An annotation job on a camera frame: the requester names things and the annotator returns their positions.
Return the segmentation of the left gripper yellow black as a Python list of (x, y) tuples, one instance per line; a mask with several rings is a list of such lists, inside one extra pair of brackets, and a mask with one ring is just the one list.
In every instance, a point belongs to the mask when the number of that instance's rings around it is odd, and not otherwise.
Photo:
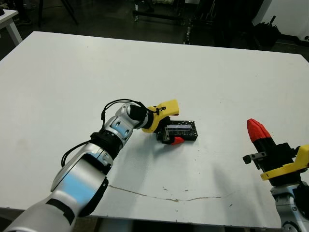
[(159, 140), (163, 144), (177, 145), (184, 142), (182, 137), (170, 136), (168, 125), (171, 124), (170, 116), (179, 114), (178, 102), (176, 99), (165, 101), (158, 106), (150, 106), (147, 108), (148, 121), (142, 128), (145, 133), (161, 134)]

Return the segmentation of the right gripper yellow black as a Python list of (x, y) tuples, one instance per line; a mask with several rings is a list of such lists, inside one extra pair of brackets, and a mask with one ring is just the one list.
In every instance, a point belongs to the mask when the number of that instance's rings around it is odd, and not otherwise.
[(288, 143), (275, 144), (266, 128), (257, 120), (247, 120), (249, 138), (257, 153), (246, 155), (246, 164), (253, 161), (263, 173), (261, 178), (272, 186), (283, 186), (301, 181), (300, 174), (309, 168), (309, 146), (291, 148)]

